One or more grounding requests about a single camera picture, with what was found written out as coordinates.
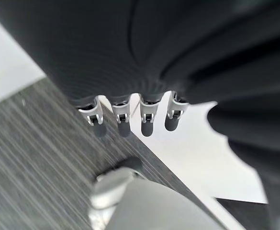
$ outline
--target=gray carpet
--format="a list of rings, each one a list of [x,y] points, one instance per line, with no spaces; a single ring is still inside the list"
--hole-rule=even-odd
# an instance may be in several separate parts
[[[121,138],[104,112],[108,134],[96,138],[48,79],[0,103],[0,230],[89,230],[95,175],[131,155],[150,180],[202,206],[135,135]]]

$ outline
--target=silver metal bracket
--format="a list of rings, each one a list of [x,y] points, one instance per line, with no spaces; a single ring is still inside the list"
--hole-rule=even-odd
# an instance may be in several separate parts
[[[90,126],[94,126],[94,123],[99,125],[103,123],[102,107],[98,96],[94,98],[94,107],[92,109],[78,109],[78,111],[84,116]]]
[[[156,103],[147,103],[143,101],[143,98],[141,97],[141,103],[140,103],[140,111],[141,111],[141,118],[142,122],[150,122],[153,123],[157,114],[158,105],[160,102]]]
[[[172,91],[168,101],[168,117],[170,119],[173,119],[174,116],[180,119],[189,106],[187,102],[177,102],[176,97],[177,93]]]
[[[111,105],[115,119],[118,124],[121,122],[129,122],[130,119],[130,100],[123,105]]]

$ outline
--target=white floor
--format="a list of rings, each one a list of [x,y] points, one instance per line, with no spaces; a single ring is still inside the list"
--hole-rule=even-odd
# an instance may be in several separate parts
[[[36,82],[44,73],[0,26],[0,101]],[[175,132],[167,132],[166,94],[159,106],[151,137],[141,134],[139,108],[131,129],[223,221],[243,229],[212,197],[266,203],[257,174],[229,149],[226,138],[206,121],[212,103],[190,106]],[[138,96],[132,96],[136,108]]]

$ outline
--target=robotic hand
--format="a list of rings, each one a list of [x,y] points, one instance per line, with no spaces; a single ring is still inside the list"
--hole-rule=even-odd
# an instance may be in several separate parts
[[[122,136],[132,93],[145,136],[166,91],[170,131],[187,103],[216,101],[208,121],[258,171],[280,229],[280,0],[0,0],[0,22],[99,136],[98,95]]]

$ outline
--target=black rubber fingertip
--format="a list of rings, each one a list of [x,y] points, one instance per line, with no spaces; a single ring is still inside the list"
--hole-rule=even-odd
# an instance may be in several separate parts
[[[130,123],[129,122],[121,122],[120,124],[117,124],[117,127],[119,129],[119,133],[123,138],[126,138],[130,134]]]
[[[141,124],[141,131],[145,137],[149,137],[153,134],[154,123],[146,122]]]
[[[178,126],[179,120],[177,118],[170,119],[168,116],[165,118],[164,126],[167,131],[174,131]]]
[[[95,136],[97,136],[98,138],[104,137],[107,133],[107,127],[104,123],[102,123],[101,125],[95,123],[93,126],[93,130]]]

